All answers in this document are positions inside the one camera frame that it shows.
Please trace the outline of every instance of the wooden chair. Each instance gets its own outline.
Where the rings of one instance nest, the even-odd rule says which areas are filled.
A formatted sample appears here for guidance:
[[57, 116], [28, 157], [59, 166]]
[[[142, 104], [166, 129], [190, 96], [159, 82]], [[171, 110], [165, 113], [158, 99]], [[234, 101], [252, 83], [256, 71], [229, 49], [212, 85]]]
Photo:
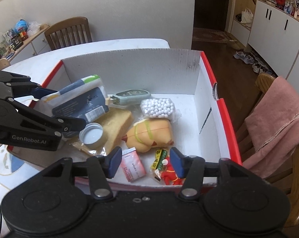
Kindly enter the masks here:
[[8, 66], [10, 66], [10, 63], [6, 58], [0, 59], [0, 70], [5, 69]]
[[86, 17], [74, 17], [60, 21], [48, 28], [45, 31], [45, 36], [51, 50], [92, 42]]
[[[249, 104], [245, 103], [240, 110], [240, 117], [233, 120], [236, 131], [236, 138], [242, 161], [245, 161], [255, 153], [251, 138], [244, 124], [244, 120], [258, 104], [263, 95], [268, 91], [274, 81], [274, 77], [261, 73], [255, 81], [259, 89], [256, 99]], [[285, 162], [277, 171], [269, 176], [266, 181], [283, 190], [290, 199], [291, 212], [284, 227], [296, 226], [299, 224], [299, 145], [296, 147], [292, 157]]]

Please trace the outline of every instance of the red toy figure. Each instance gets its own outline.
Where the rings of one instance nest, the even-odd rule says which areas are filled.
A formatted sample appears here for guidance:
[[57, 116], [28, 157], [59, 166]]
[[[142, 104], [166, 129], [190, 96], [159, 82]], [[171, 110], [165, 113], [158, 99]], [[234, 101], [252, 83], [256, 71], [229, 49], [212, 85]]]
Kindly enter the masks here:
[[173, 166], [169, 157], [166, 157], [162, 161], [163, 165], [167, 166], [166, 170], [162, 172], [161, 178], [164, 179], [166, 185], [170, 185], [170, 182], [173, 182], [173, 185], [182, 185], [182, 180], [176, 175]]

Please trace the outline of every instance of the barcode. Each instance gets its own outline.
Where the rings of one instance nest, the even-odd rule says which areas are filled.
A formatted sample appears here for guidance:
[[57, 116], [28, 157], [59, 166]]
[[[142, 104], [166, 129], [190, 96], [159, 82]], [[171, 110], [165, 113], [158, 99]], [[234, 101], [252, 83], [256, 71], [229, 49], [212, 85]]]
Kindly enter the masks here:
[[101, 115], [105, 114], [103, 106], [99, 106], [96, 109], [85, 114], [88, 122], [93, 122], [94, 120], [98, 119]]

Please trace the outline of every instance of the dark door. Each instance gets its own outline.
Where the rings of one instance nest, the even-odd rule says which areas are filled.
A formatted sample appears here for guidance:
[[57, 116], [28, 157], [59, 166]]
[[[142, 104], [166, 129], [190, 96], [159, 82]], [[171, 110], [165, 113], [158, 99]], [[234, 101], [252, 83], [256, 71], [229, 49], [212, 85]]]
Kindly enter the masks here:
[[194, 28], [225, 30], [229, 0], [195, 0]]

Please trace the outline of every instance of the bread slice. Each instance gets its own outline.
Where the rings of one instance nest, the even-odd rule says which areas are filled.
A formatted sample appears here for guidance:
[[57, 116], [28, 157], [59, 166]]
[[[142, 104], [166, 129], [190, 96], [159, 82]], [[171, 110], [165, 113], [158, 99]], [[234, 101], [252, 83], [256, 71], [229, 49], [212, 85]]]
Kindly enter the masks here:
[[[103, 127], [103, 136], [106, 140], [103, 146], [95, 148], [97, 154], [109, 154], [112, 149], [121, 143], [121, 138], [127, 133], [133, 123], [131, 111], [110, 107], [109, 112], [101, 116], [95, 122]], [[89, 156], [94, 156], [95, 151], [82, 145], [78, 137], [71, 139], [70, 143]]]

